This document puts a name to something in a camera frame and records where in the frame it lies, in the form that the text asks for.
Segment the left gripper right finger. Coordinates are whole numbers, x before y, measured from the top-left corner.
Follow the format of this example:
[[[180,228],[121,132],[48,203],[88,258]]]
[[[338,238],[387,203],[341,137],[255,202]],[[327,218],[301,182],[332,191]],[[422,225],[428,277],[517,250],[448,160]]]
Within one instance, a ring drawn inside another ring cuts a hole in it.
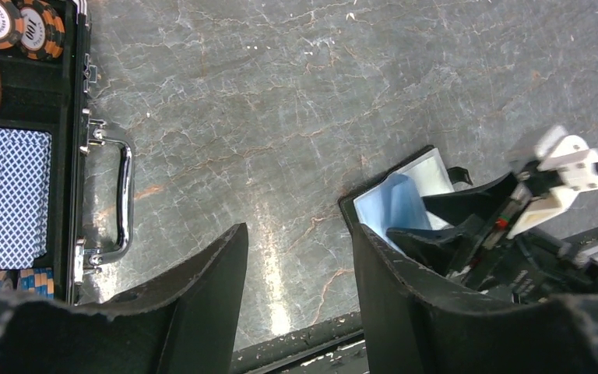
[[[352,235],[373,373],[598,373],[598,295],[513,304],[472,291],[391,248]]]

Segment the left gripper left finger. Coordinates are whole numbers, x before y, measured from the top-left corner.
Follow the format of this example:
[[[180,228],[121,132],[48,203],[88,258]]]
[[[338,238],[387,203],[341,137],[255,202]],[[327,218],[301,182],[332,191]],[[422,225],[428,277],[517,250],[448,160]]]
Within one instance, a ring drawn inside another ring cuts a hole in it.
[[[240,223],[102,304],[1,291],[0,373],[226,373],[247,261]]]

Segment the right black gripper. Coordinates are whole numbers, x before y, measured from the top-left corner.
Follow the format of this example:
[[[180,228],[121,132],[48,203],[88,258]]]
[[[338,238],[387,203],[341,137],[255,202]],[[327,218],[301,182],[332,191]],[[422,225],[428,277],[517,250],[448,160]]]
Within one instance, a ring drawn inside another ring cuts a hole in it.
[[[476,291],[496,284],[522,302],[551,295],[598,294],[598,261],[574,245],[531,228],[508,237],[528,193],[512,173],[475,188],[423,196],[426,211],[453,228],[389,228],[405,255],[443,277],[469,270],[463,283]]]

